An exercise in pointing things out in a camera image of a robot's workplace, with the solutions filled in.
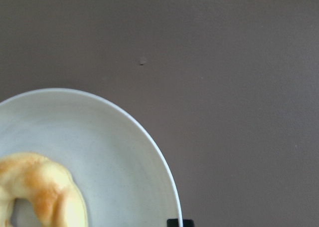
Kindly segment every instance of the black object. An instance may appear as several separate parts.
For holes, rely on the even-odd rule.
[[[167,227],[178,227],[178,219],[168,219]],[[195,227],[193,220],[183,220],[183,227]]]

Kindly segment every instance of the plate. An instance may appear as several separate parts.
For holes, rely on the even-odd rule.
[[[50,88],[0,103],[0,156],[22,151],[41,153],[70,170],[91,227],[181,223],[175,183],[156,143],[132,116],[99,96]],[[21,200],[12,223],[41,227],[31,204]]]

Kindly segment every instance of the gray surface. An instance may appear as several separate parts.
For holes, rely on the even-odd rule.
[[[69,87],[118,104],[198,227],[317,227],[318,13],[318,0],[0,0],[0,99]]]

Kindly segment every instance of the donut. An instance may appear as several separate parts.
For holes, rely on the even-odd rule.
[[[12,227],[15,199],[27,199],[43,227],[87,227],[85,202],[71,173],[37,153],[0,159],[0,227]]]

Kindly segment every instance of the tabletop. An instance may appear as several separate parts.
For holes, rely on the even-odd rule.
[[[319,225],[318,0],[0,0],[0,101],[65,87],[137,119],[196,226]]]

